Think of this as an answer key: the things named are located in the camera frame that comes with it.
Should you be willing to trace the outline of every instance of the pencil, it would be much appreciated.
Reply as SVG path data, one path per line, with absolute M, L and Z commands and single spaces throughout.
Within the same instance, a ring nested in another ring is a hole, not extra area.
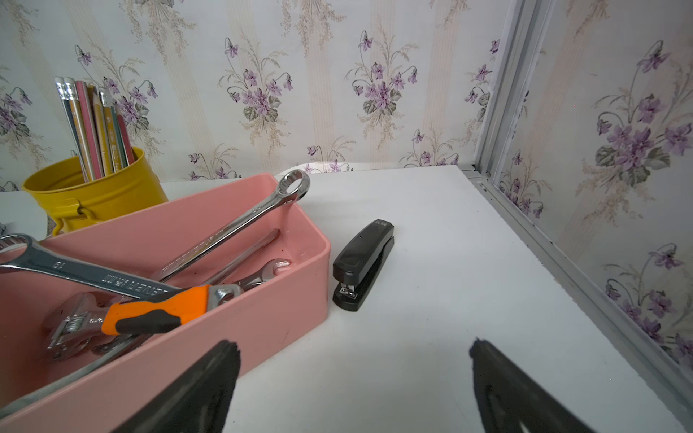
M 94 111 L 94 120 L 96 121 L 96 134 L 98 135 L 98 148 L 101 152 L 101 162 L 103 163 L 103 174 L 104 176 L 112 175 L 115 173 L 115 169 L 113 167 L 113 159 L 111 158 L 111 146 L 108 141 L 101 96 L 98 90 L 96 88 L 92 90 L 91 86 L 89 86 L 89 93 L 93 93 L 91 96 L 91 108 Z
M 72 111 L 72 119 L 75 123 L 75 130 L 80 143 L 80 153 L 84 157 L 85 168 L 87 169 L 87 181 L 94 180 L 94 166 L 91 164 L 91 155 L 89 154 L 89 144 L 87 143 L 87 133 L 85 131 L 84 119 L 82 118 L 82 107 L 79 96 L 77 95 L 77 86 L 75 80 L 70 77 L 65 78 L 65 90 L 70 100 L 70 111 Z
M 98 138 L 96 137 L 96 128 L 94 127 L 94 111 L 91 109 L 89 89 L 84 81 L 75 81 L 75 84 L 82 107 L 82 120 L 84 121 L 85 134 L 87 135 L 91 167 L 94 169 L 94 180 L 97 180 L 103 177 L 103 166 L 101 165 L 101 155 L 98 149 Z
M 129 166 L 128 158 L 125 156 L 125 144 L 123 144 L 123 135 L 121 127 L 118 124 L 118 112 L 115 105 L 111 107 L 111 115 L 113 116 L 113 129 L 116 131 L 116 140 L 118 141 L 118 152 L 121 154 L 121 166 L 123 168 Z
M 123 169 L 123 164 L 121 163 L 121 152 L 118 149 L 118 139 L 116 138 L 116 126 L 113 122 L 113 102 L 111 95 L 106 92 L 103 87 L 98 88 L 98 95 L 101 99 L 101 105 L 103 105 L 103 118 L 106 120 L 106 133 L 108 134 L 108 150 L 111 154 L 111 161 L 113 161 L 113 171 L 120 171 Z
M 123 139 L 123 147 L 125 148 L 125 158 L 128 159 L 128 165 L 130 165 L 134 163 L 134 154 L 132 153 L 128 129 L 125 126 L 125 119 L 123 118 L 122 114 L 118 115 L 118 126 L 121 130 L 121 138 Z
M 77 134 L 77 128 L 75 127 L 75 122 L 72 119 L 72 108 L 70 107 L 70 97 L 67 95 L 67 90 L 63 84 L 63 77 L 55 77 L 55 85 L 58 87 L 58 94 L 60 95 L 60 100 L 62 100 L 62 108 L 65 111 L 65 116 L 67 117 L 67 123 L 70 126 L 70 131 L 72 132 L 72 139 L 75 141 L 75 146 L 77 147 L 77 156 L 80 160 L 80 167 L 82 167 L 82 176 L 84 177 L 85 183 L 89 181 L 87 177 L 87 169 L 85 168 L 85 160 L 82 155 L 82 150 L 80 149 L 80 139 Z

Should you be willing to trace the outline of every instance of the white table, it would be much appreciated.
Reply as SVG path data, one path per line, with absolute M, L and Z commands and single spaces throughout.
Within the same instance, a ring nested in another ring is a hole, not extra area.
M 239 379 L 226 433 L 483 432 L 477 337 L 598 432 L 684 431 L 456 167 L 311 181 L 301 206 L 331 261 L 376 218 L 394 224 L 394 248 L 358 312 L 331 304 L 322 325 Z M 173 199 L 225 182 L 164 189 Z M 21 193 L 0 194 L 0 209 L 5 194 Z

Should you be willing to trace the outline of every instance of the black stapler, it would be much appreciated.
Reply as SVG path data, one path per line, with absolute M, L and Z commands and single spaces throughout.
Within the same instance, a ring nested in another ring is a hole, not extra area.
M 340 282 L 332 300 L 339 307 L 358 311 L 393 245 L 394 226 L 375 220 L 340 252 L 332 265 L 333 276 Z

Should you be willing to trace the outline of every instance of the pink plastic box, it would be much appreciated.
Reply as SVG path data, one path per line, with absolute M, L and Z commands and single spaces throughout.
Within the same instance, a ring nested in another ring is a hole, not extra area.
M 276 185 L 269 174 L 241 179 L 42 244 L 59 254 L 150 276 L 252 208 Z M 0 420 L 0 430 L 110 431 L 220 340 L 238 342 L 243 374 L 322 323 L 328 308 L 330 242 L 296 204 L 262 217 L 168 283 L 181 288 L 201 284 L 275 228 L 281 236 L 226 282 L 251 274 L 273 258 L 289 259 L 291 266 L 277 277 Z M 0 260 L 18 254 L 8 251 Z M 96 359 L 85 351 L 52 362 L 43 351 L 41 322 L 71 295 L 84 291 L 98 290 L 33 272 L 0 274 L 0 407 Z

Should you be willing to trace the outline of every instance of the floral wallpaper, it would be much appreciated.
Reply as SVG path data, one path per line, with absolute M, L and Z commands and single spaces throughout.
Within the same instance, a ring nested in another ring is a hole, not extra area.
M 107 87 L 165 181 L 472 163 L 509 0 L 0 0 L 0 186 Z
M 693 380 L 691 18 L 557 1 L 495 184 Z

